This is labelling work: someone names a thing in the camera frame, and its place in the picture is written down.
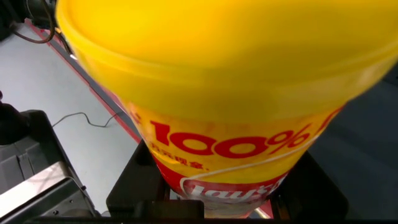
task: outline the bucket label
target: bucket label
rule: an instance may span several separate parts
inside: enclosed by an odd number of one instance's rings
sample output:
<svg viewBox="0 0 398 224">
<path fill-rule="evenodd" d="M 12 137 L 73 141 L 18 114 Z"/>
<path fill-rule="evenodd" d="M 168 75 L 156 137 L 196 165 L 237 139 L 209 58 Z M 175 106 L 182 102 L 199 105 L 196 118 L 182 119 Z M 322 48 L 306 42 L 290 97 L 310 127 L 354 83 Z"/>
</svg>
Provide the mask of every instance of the bucket label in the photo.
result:
<svg viewBox="0 0 398 224">
<path fill-rule="evenodd" d="M 126 108 L 171 188 L 204 201 L 207 210 L 220 203 L 260 206 L 341 110 L 265 124 L 224 124 L 174 118 L 133 104 Z"/>
</svg>

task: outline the red edge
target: red edge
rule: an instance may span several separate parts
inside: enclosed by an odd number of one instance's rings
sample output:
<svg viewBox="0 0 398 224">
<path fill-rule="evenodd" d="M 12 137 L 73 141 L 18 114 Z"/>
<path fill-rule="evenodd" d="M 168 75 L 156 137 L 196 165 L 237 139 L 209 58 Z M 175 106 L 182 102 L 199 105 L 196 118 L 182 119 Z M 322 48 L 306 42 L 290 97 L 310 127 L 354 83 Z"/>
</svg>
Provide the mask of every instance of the red edge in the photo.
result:
<svg viewBox="0 0 398 224">
<path fill-rule="evenodd" d="M 28 24 L 28 26 L 30 26 L 30 28 L 41 38 L 44 39 L 45 37 L 42 35 L 41 31 L 36 28 L 35 26 L 32 25 L 32 23 L 30 23 L 30 21 L 25 21 L 26 24 Z M 76 75 L 80 78 L 80 80 L 82 80 L 87 86 L 88 88 L 90 88 L 91 93 L 97 98 L 97 100 L 105 107 L 105 109 L 108 110 L 108 112 L 111 115 L 115 115 L 116 112 L 114 110 L 112 110 L 112 108 L 109 107 L 109 105 L 90 87 L 90 85 L 88 84 L 88 82 L 80 75 L 80 73 L 78 73 L 78 71 L 76 71 L 75 68 L 73 68 L 73 66 L 71 66 L 68 61 L 66 61 L 64 59 L 64 57 L 62 57 L 62 55 L 60 55 L 60 53 L 55 50 L 55 48 L 50 44 L 47 43 L 48 46 L 51 47 L 51 49 L 57 53 L 57 55 L 62 58 L 62 60 L 76 73 Z M 120 118 L 119 115 L 115 116 L 115 120 L 120 124 L 120 126 L 122 126 L 124 128 L 124 130 L 126 130 L 126 132 L 136 141 L 136 142 L 140 142 L 141 138 L 139 136 L 137 136 L 130 128 L 129 126 Z"/>
</svg>

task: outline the electrical wire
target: electrical wire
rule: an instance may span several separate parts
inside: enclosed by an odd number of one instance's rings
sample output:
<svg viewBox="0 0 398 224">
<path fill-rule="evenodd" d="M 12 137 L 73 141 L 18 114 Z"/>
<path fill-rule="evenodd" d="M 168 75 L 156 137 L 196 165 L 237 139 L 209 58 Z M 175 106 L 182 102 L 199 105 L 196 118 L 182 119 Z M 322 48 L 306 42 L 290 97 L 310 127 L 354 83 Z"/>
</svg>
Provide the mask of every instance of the electrical wire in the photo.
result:
<svg viewBox="0 0 398 224">
<path fill-rule="evenodd" d="M 87 114 L 84 113 L 84 112 L 72 113 L 72 114 L 68 114 L 68 115 L 65 115 L 64 117 L 62 117 L 59 121 L 57 121 L 55 124 L 53 124 L 52 127 L 54 128 L 57 124 L 61 123 L 61 121 L 63 121 L 65 118 L 69 118 L 69 117 L 71 117 L 71 116 L 75 116 L 75 115 L 78 115 L 78 114 L 84 115 L 84 116 L 86 117 L 87 123 L 88 123 L 89 125 L 94 126 L 94 127 L 97 127 L 97 128 L 106 128 L 106 127 L 108 126 L 109 122 L 112 120 L 112 118 L 116 117 L 116 116 L 119 115 L 119 114 L 123 114 L 123 112 L 117 112 L 117 113 L 115 113 L 112 117 L 110 117 L 110 118 L 108 119 L 108 121 L 107 121 L 104 125 L 98 125 L 98 124 L 93 124 L 93 123 L 91 123 L 90 119 L 88 119 Z"/>
<path fill-rule="evenodd" d="M 67 51 L 67 53 L 68 53 L 69 55 L 73 55 L 73 52 L 72 52 L 72 50 L 70 49 L 70 47 L 69 47 L 69 45 L 68 45 L 68 43 L 67 43 L 67 40 L 65 40 L 65 38 L 63 38 L 62 34 L 59 33 L 59 32 L 55 32 L 55 35 L 56 35 L 56 36 L 58 37 L 58 39 L 60 40 L 60 42 L 61 42 L 62 45 L 63 45 L 63 48 Z"/>
<path fill-rule="evenodd" d="M 17 31 L 15 31 L 15 29 L 11 29 L 12 32 L 13 32 L 15 35 L 17 35 L 18 37 L 20 37 L 20 38 L 22 38 L 22 39 L 24 39 L 24 40 L 27 40 L 27 41 L 29 41 L 29 42 L 35 43 L 35 44 L 45 44 L 45 43 L 49 42 L 50 40 L 52 40 L 52 38 L 53 38 L 54 35 L 55 35 L 55 22 L 54 22 L 53 19 L 52 19 L 51 12 L 50 12 L 50 8 L 49 8 L 49 6 L 47 5 L 47 3 L 45 2 L 45 0 L 41 0 L 41 2 L 42 2 L 42 5 L 43 5 L 43 7 L 44 7 L 44 11 L 45 11 L 45 13 L 48 15 L 49 21 L 50 21 L 50 34 L 49 34 L 49 36 L 48 36 L 46 39 L 44 39 L 44 40 L 34 40 L 34 39 L 31 39 L 31 38 L 29 38 L 29 37 L 26 37 L 26 36 L 24 36 L 24 35 L 18 33 Z"/>
</svg>

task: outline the gray floor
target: gray floor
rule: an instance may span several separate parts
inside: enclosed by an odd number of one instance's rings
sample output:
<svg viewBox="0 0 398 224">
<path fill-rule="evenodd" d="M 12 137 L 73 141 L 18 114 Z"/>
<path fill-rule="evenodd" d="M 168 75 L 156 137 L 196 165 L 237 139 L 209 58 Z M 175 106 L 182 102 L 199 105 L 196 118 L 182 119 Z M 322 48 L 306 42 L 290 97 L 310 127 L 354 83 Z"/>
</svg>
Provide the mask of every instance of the gray floor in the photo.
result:
<svg viewBox="0 0 398 224">
<path fill-rule="evenodd" d="M 39 39 L 27 27 L 20 32 Z M 16 36 L 0 43 L 0 90 L 4 102 L 19 111 L 44 110 L 52 123 L 80 111 L 95 124 L 112 116 L 48 45 Z M 65 119 L 54 130 L 96 209 L 104 212 L 106 196 L 137 142 L 115 120 L 108 128 L 96 128 L 82 115 Z"/>
<path fill-rule="evenodd" d="M 381 81 L 348 103 L 310 153 L 348 199 L 349 218 L 397 220 L 398 86 Z"/>
</svg>

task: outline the yellow bucket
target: yellow bucket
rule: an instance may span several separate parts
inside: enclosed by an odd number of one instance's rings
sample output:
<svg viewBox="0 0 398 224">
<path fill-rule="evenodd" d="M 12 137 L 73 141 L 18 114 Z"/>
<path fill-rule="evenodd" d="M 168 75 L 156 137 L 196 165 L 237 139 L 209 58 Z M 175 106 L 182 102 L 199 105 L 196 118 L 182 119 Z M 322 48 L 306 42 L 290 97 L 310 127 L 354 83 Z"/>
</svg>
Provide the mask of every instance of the yellow bucket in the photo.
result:
<svg viewBox="0 0 398 224">
<path fill-rule="evenodd" d="M 58 0 L 88 73 L 208 217 L 260 206 L 398 56 L 396 0 Z"/>
</svg>

